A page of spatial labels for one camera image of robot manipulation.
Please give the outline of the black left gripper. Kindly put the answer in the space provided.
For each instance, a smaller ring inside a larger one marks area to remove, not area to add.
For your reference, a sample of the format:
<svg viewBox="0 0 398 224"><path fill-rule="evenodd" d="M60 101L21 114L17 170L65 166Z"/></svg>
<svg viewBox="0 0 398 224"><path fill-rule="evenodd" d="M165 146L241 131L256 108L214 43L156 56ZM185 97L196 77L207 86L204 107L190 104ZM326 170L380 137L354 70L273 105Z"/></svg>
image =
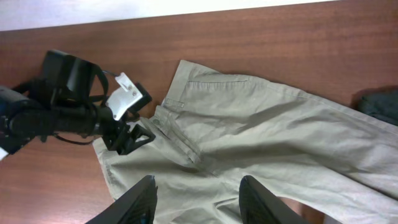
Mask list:
<svg viewBox="0 0 398 224"><path fill-rule="evenodd" d="M139 124L129 132L130 126L124 120L116 121L108 107L97 107L96 115L98 120L94 133L102 137L109 151L128 155L155 139L155 134Z"/></svg>

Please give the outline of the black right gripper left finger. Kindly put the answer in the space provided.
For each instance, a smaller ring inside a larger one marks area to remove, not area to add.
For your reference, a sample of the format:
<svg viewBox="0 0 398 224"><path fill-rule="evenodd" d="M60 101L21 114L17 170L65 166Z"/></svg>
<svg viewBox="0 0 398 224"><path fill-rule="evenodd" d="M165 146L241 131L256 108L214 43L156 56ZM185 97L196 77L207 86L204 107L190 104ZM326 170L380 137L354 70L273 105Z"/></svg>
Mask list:
<svg viewBox="0 0 398 224"><path fill-rule="evenodd" d="M86 224L153 224L157 189L155 177L147 175Z"/></svg>

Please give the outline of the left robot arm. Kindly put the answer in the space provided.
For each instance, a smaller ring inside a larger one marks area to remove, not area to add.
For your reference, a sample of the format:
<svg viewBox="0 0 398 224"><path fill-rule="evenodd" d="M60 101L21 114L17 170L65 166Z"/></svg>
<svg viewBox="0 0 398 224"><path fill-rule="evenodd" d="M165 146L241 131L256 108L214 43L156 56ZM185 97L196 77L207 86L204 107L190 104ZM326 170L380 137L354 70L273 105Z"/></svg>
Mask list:
<svg viewBox="0 0 398 224"><path fill-rule="evenodd" d="M116 121L111 110L93 103L66 102L48 108L13 89L1 87L1 149L12 155L34 138L46 142L49 136L76 145L79 142L61 137L61 133L82 138L99 136L106 149L128 155L152 142L155 135L137 124L133 128L122 119Z"/></svg>

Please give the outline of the khaki shorts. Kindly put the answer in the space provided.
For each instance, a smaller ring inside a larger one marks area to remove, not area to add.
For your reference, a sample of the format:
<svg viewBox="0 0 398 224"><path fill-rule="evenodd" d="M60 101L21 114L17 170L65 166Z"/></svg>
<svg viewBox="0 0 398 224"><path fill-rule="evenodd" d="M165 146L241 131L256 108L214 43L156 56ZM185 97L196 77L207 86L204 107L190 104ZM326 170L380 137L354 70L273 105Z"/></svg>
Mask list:
<svg viewBox="0 0 398 224"><path fill-rule="evenodd" d="M359 111L182 60L140 124L155 139L126 156L93 147L112 198L155 177L156 223L240 223L245 175L340 223L397 222L397 127Z"/></svg>

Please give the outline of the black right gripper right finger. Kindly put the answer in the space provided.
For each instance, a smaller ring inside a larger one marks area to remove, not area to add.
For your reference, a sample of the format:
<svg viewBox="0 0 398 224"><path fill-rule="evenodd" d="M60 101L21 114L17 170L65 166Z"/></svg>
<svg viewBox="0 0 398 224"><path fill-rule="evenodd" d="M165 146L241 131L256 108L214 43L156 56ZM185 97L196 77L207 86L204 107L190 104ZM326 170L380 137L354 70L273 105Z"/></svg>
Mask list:
<svg viewBox="0 0 398 224"><path fill-rule="evenodd" d="M239 209L244 224L308 224L251 175L241 179Z"/></svg>

